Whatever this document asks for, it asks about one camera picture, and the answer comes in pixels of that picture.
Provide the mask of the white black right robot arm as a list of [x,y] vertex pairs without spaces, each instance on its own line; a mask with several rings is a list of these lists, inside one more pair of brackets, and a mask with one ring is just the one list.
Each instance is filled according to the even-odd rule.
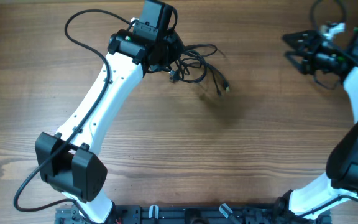
[[288,189],[303,187],[319,176],[329,153],[351,128],[351,106],[345,92],[312,84],[283,58],[286,47],[280,38],[295,30],[279,27],[266,40],[264,45],[271,50],[265,59],[271,63],[266,75],[272,81],[247,116],[260,137],[255,165],[260,180],[244,190],[239,184],[231,184],[231,191],[225,192],[225,177],[215,172],[213,180],[218,185],[206,193],[198,190],[187,195],[190,202],[270,203]]

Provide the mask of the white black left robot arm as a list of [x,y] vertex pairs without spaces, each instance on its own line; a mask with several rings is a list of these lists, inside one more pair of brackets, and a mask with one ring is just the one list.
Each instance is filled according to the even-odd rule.
[[177,60],[183,42],[171,26],[177,11],[161,1],[146,1],[139,19],[113,34],[103,67],[72,116],[54,135],[41,133],[35,153],[41,179],[79,209],[86,223],[112,223],[114,203],[102,189],[107,168],[101,145],[114,117],[146,73]]

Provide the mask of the black USB cable white plug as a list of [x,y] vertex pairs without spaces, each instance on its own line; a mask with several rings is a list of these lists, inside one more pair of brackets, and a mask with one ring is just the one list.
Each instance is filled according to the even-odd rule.
[[[212,51],[210,53],[201,54],[197,51],[197,49],[200,48],[210,48]],[[198,84],[202,82],[206,78],[208,72],[210,72],[217,95],[222,95],[218,86],[218,78],[222,81],[222,89],[226,93],[229,93],[231,89],[226,77],[215,66],[206,61],[206,57],[210,57],[216,52],[219,52],[219,49],[213,44],[195,44],[185,46],[185,51],[180,55],[179,59],[174,61],[177,68],[170,70],[170,80],[172,82],[181,81],[185,83]],[[203,69],[203,72],[198,78],[191,80],[186,79],[185,77],[190,75],[190,68]]]

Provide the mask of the black USB cable dark plug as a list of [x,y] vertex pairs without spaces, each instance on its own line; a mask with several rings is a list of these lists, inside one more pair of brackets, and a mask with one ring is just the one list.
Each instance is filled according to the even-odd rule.
[[[229,82],[214,65],[206,60],[207,57],[214,55],[216,52],[217,50],[213,50],[211,53],[201,54],[195,49],[185,50],[184,57],[174,61],[176,69],[169,67],[170,81],[173,83],[200,84],[206,79],[207,75],[211,75],[216,94],[221,96],[221,90],[230,89]],[[188,78],[191,75],[191,70],[200,70],[201,73],[197,77]]]

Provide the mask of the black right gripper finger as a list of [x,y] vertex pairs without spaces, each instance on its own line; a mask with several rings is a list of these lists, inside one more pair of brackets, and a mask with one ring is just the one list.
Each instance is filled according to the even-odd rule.
[[296,51],[312,51],[316,48],[316,32],[314,30],[305,30],[292,34],[285,34],[282,37],[284,43]]
[[306,73],[305,58],[301,52],[287,51],[284,56],[300,73]]

